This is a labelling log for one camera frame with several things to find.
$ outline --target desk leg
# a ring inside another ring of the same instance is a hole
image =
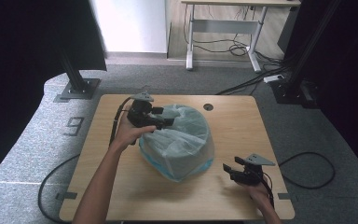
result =
[[[255,45],[257,44],[258,37],[260,37],[261,28],[263,27],[266,14],[267,7],[263,7],[257,27],[255,28],[255,36],[252,39],[251,47],[246,48],[248,50],[249,59],[251,60],[252,66],[254,67],[256,73],[261,72],[261,69],[260,65],[258,64],[257,58],[255,57]]]
[[[194,21],[194,5],[191,5],[190,22],[188,23],[188,44],[187,44],[187,57],[186,69],[193,69],[193,21]]]

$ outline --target blue plastic bag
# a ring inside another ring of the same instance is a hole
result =
[[[211,166],[213,139],[199,111],[185,105],[166,105],[162,115],[156,117],[174,118],[173,126],[143,134],[139,146],[144,158],[162,175],[179,182]]]

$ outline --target metal bracket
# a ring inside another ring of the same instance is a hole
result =
[[[139,101],[154,102],[153,97],[147,91],[135,94],[135,95],[131,96],[131,99],[139,100]]]
[[[95,90],[97,89],[100,79],[98,78],[83,78],[85,85],[83,90],[75,90],[71,84],[68,82],[65,89],[61,95],[57,95],[54,102],[68,102],[71,99],[84,99],[89,100],[92,98]]]
[[[275,163],[273,161],[269,161],[266,158],[259,156],[257,154],[252,154],[250,156],[248,156],[245,159],[246,162],[251,163],[253,165],[269,165],[269,166],[274,166]]]
[[[308,109],[319,108],[316,104],[317,87],[311,83],[302,81],[300,89],[296,95],[288,93],[287,83],[270,82],[269,85],[274,92],[275,100],[278,104],[302,105],[304,108]]]

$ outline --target gray mat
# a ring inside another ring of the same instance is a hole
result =
[[[251,68],[202,66],[187,72],[177,65],[130,64],[109,65],[108,72],[82,71],[81,74],[102,80],[93,99],[54,103],[68,78],[60,75],[48,81],[41,105],[0,165],[0,223],[54,223],[38,209],[40,184],[61,162],[80,153],[103,94],[140,91],[215,94],[255,77]],[[252,89],[249,87],[235,94],[248,94]],[[278,161],[299,152],[314,151],[325,155],[337,170],[334,181],[322,189],[301,189],[286,183],[296,217],[284,223],[358,223],[358,160],[323,113],[300,105],[277,105],[272,90],[265,83],[257,86],[253,96]],[[70,118],[84,119],[77,134],[74,134],[76,128],[67,127]],[[42,204],[52,217],[58,217],[61,197],[75,167],[76,160],[65,164],[43,190]],[[328,164],[311,155],[290,161],[281,169],[304,185],[320,184],[331,175]]]

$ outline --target cable cord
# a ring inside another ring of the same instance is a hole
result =
[[[271,183],[271,187],[269,186],[269,184],[267,183],[266,180],[264,180],[263,177],[260,178],[260,176],[258,176],[258,174],[253,171],[253,170],[248,170],[252,173],[252,175],[256,176],[260,182],[263,184],[264,188],[266,188],[267,193],[268,193],[268,198],[269,198],[269,202],[271,203],[272,207],[275,208],[275,203],[274,203],[274,195],[272,193],[272,180],[271,177],[269,177],[269,175],[267,175],[266,173],[263,172],[263,175],[266,175],[269,178],[269,182]]]
[[[187,41],[187,38],[186,38],[187,8],[188,8],[188,5],[186,5],[186,10],[185,10],[184,25],[183,25],[183,35],[185,37],[185,42],[188,44],[188,41]],[[212,40],[212,41],[198,41],[198,40],[193,39],[193,42],[200,43],[200,44],[212,44],[212,43],[227,42],[227,41],[233,42],[234,44],[232,46],[230,46],[226,50],[210,50],[210,49],[206,49],[204,47],[198,46],[198,45],[193,45],[193,48],[203,49],[203,50],[211,52],[211,53],[226,53],[226,52],[230,52],[231,54],[233,54],[235,56],[243,56],[243,55],[247,54],[247,50],[246,50],[247,45],[241,43],[240,41],[235,40],[235,38],[237,38],[237,36],[238,36],[238,34],[236,34],[233,39],[220,39],[220,40]],[[243,53],[241,53],[241,54],[235,53],[234,50],[236,50],[236,49],[242,50]]]
[[[327,163],[330,165],[330,167],[331,167],[331,169],[332,169],[332,172],[333,172],[333,173],[331,174],[330,178],[329,178],[327,181],[325,181],[324,183],[322,183],[321,185],[318,185],[318,186],[304,186],[304,185],[298,184],[297,182],[295,182],[294,180],[290,179],[289,177],[287,177],[287,176],[284,175],[284,174],[282,174],[282,177],[283,177],[284,179],[286,179],[289,183],[291,183],[291,184],[293,184],[293,185],[295,185],[295,186],[298,186],[298,187],[300,187],[300,188],[302,188],[302,189],[321,189],[321,188],[327,186],[328,184],[330,184],[330,183],[333,181],[334,177],[336,176],[336,169],[335,169],[333,163],[332,163],[329,159],[327,159],[324,155],[319,154],[319,153],[317,153],[317,152],[302,152],[302,153],[298,153],[298,154],[296,154],[296,155],[290,157],[289,159],[287,159],[287,160],[285,160],[285,161],[282,161],[282,162],[279,163],[278,165],[281,167],[281,166],[283,166],[284,164],[286,164],[287,162],[291,161],[292,159],[297,158],[297,157],[302,156],[302,155],[306,155],[306,154],[317,155],[317,156],[323,158],[325,161],[327,161]]]
[[[118,124],[118,119],[120,118],[120,114],[123,110],[124,105],[130,100],[131,98],[127,98],[126,100],[124,100],[124,102],[118,107],[117,113],[115,115],[115,119],[113,121],[113,128],[112,128],[112,133],[111,133],[111,138],[109,141],[109,145],[112,143],[113,139],[115,138],[116,135],[116,130],[117,130],[117,124]],[[57,223],[71,223],[71,222],[65,222],[62,220],[59,220],[57,218],[52,217],[51,215],[49,215],[45,209],[43,208],[42,205],[42,192],[43,192],[43,188],[45,187],[46,183],[48,182],[48,179],[61,167],[63,167],[67,162],[74,160],[75,158],[79,157],[80,154],[75,155],[74,157],[69,158],[68,160],[64,161],[63,163],[61,163],[60,165],[58,165],[57,167],[55,167],[50,173],[48,173],[48,175],[45,177],[45,179],[43,179],[42,184],[40,185],[39,188],[39,192],[37,194],[37,206],[39,207],[40,212],[43,214],[44,217],[46,217],[47,219],[57,222]]]
[[[281,72],[286,71],[287,69],[288,69],[287,67],[280,67],[280,68],[272,69],[272,70],[269,70],[269,71],[265,71],[265,72],[261,73],[260,75],[258,75],[257,77],[253,77],[253,78],[251,78],[251,79],[249,79],[249,80],[247,80],[247,81],[245,81],[245,82],[243,82],[240,85],[237,85],[235,87],[231,87],[229,89],[220,91],[216,95],[222,95],[222,94],[225,94],[225,93],[232,94],[233,91],[236,91],[238,89],[241,89],[241,88],[244,88],[244,87],[247,87],[247,86],[257,84],[258,82],[263,80],[264,77],[272,76],[274,74],[279,74]]]
[[[43,214],[44,217],[46,217],[47,219],[57,222],[57,223],[71,223],[71,222],[65,222],[62,220],[59,220],[55,217],[52,217],[51,215],[49,215],[45,209],[43,208],[42,205],[42,192],[43,192],[43,188],[45,187],[46,183],[48,182],[48,179],[58,170],[60,169],[62,166],[64,166],[67,162],[74,160],[75,158],[79,157],[80,154],[75,155],[74,157],[69,158],[68,160],[64,161],[63,163],[61,163],[60,165],[58,165],[56,168],[54,168],[50,173],[48,173],[48,175],[45,177],[45,179],[43,179],[42,184],[40,184],[40,188],[39,188],[39,192],[37,193],[37,206],[39,207],[40,212]]]

